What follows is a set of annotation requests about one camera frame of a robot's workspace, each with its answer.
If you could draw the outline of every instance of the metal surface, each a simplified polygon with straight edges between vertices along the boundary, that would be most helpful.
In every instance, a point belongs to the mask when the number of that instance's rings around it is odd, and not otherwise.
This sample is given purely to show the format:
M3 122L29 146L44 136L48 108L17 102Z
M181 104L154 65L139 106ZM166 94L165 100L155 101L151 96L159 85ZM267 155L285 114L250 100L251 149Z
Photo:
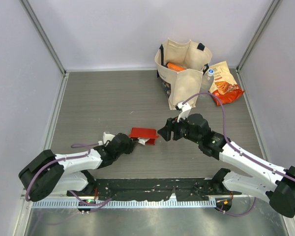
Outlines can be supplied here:
M40 24L35 12L33 11L30 3L28 0L19 0L20 3L22 4L22 6L24 7L26 13L29 16L29 19L32 21L34 27L36 28L39 36L41 37L42 41L44 42L47 50L49 51L49 53L51 54L52 58L55 60L55 63L57 64L60 72L62 73L62 75L65 75L65 69L63 68L63 65L59 59L59 57L57 56L56 51L54 50L51 42L49 41L46 32L44 31L42 25Z
M191 113L201 113L212 130L222 132L222 111L211 97L198 100ZM238 145L262 156L243 97L225 105L227 135ZM52 143L54 153L73 153L72 143L94 143L104 131L129 134L132 127L160 129L170 111L156 71L70 73ZM191 141L137 146L111 166L90 171L101 178L213 177L220 168L243 171L201 153Z
M62 78L62 82L61 82L61 85L59 88L59 93L58 93L56 104L55 104L55 108L54 108L54 111L53 111L53 114L52 114L52 117L51 117L51 120L50 120L50 123L48 126L49 128L48 128L48 133L47 133L47 138L45 141L44 149L50 149L50 147L51 147L51 143L53 141L54 132L55 132L55 128L56 128L56 124L57 124L57 120L58 120L65 88L66 88L66 85L68 82L68 78L69 78L69 73L66 73L64 75L64 77Z
M79 206L79 200L77 199L44 199L39 202L33 203L32 208L76 208ZM208 201L189 201L189 202L177 202L176 198L170 198L168 201L148 202L148 201L111 201L108 202L103 208L199 208L199 207L216 207L216 201L211 198ZM79 206L79 208L96 208L93 206Z
M290 236L295 236L295 219L283 217L287 232Z
M231 211L247 211L253 199L234 199ZM46 223L62 224L50 226ZM26 236L287 236L282 217L257 201L245 217L212 208L102 209L81 215L73 209L32 209Z
M30 218L32 202L22 201L22 210L19 216L19 220L16 225L14 236L23 236L25 234L26 227L28 225L28 220Z
M258 26L258 29L255 33L255 35L252 37L248 48L246 49L246 52L244 53L243 57L241 58L237 70L241 71L243 65L245 64L247 58L249 57L251 51L253 50L253 48L255 47L258 39L260 38L261 34L263 33L263 31L265 30L266 26L268 25L268 23L270 22L273 14L275 13L276 9L279 7L280 3L282 0L273 0L271 5L269 6L265 16L263 17L263 19L261 20L260 25Z

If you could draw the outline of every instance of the gray floor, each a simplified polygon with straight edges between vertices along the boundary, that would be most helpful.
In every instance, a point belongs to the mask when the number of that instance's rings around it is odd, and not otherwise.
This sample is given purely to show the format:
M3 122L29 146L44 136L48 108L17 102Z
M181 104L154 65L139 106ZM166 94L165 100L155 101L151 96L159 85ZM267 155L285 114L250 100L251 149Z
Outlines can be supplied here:
M242 96L225 105L227 135L249 152L262 156ZM212 130L222 132L222 112L211 97L198 100L192 113L201 113ZM70 73L52 143L55 153L73 153L72 143L94 143L104 131L129 134L132 127L160 129L170 111L156 71L109 71ZM113 165L92 171L96 177L212 177L220 168L240 170L201 153L188 140L138 146Z

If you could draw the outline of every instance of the chip bag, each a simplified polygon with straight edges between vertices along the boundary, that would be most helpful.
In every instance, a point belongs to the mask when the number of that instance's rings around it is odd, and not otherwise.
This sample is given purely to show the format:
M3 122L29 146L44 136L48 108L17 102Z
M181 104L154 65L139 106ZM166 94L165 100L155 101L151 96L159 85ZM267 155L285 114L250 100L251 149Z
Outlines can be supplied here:
M236 101L245 92L239 88L226 61L212 65L210 69L214 71L214 81L209 92L217 96L222 104ZM220 103L215 98L213 99L219 106Z

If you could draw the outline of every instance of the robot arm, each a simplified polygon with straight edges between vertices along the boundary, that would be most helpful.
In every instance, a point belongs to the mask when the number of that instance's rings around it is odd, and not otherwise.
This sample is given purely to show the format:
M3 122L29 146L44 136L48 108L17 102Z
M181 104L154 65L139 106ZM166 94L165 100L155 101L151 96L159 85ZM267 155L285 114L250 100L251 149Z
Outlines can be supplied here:
M28 189L35 174L47 163L53 162L38 175L30 189L31 201L37 202L52 192L67 190L81 191L89 195L94 190L93 176L86 170L99 169L111 165L122 154L130 154L137 140L119 133L117 135L104 133L103 141L90 151L75 154L53 154L51 150L41 152L19 173L23 186Z
M173 132L173 140L181 138L191 140L198 144L199 149L205 155L236 166L252 176L246 177L228 169L221 169L213 177L216 181L216 188L226 188L229 191L237 191L262 199L286 217L295 215L295 182L276 173L279 171L295 178L295 167L291 166L287 170L276 166L245 151L230 139L227 142L224 135L210 129L207 120L202 115L188 116L191 110L188 103L179 103L177 109L180 110L179 116L167 119L165 127L158 131L159 135L169 141ZM253 160L270 167L273 171Z

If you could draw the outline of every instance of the red object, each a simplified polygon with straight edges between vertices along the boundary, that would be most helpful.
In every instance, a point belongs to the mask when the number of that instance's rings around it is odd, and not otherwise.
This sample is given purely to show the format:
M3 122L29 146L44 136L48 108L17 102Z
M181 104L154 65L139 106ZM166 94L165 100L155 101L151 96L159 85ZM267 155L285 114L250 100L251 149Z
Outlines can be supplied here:
M146 141L147 145L155 145L156 139L159 137L156 135L156 129L146 129L146 128L137 128L134 127L131 129L131 134L129 134L130 138L143 138L149 139Z

